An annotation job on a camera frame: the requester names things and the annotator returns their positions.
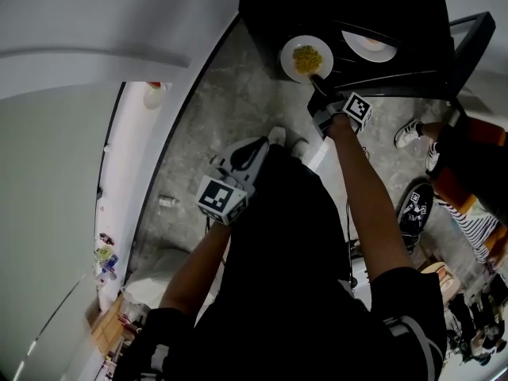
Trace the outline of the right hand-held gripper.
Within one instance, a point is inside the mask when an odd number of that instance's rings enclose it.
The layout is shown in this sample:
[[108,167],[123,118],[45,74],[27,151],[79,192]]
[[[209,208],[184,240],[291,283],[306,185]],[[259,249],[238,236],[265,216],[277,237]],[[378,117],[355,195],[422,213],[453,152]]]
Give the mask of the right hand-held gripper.
[[321,137],[328,135],[333,118],[338,114],[345,114],[348,117],[355,134],[365,129],[372,113],[370,103],[355,92],[345,97],[334,90],[320,75],[312,74],[310,81],[315,91],[307,110]]

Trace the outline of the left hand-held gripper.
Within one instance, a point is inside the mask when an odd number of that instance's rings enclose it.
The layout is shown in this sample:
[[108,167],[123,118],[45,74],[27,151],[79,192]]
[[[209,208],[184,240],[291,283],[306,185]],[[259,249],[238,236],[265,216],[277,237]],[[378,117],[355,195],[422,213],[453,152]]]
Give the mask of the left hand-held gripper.
[[266,137],[240,140],[218,157],[197,191],[197,205],[209,219],[230,225],[256,193],[255,181],[269,151]]

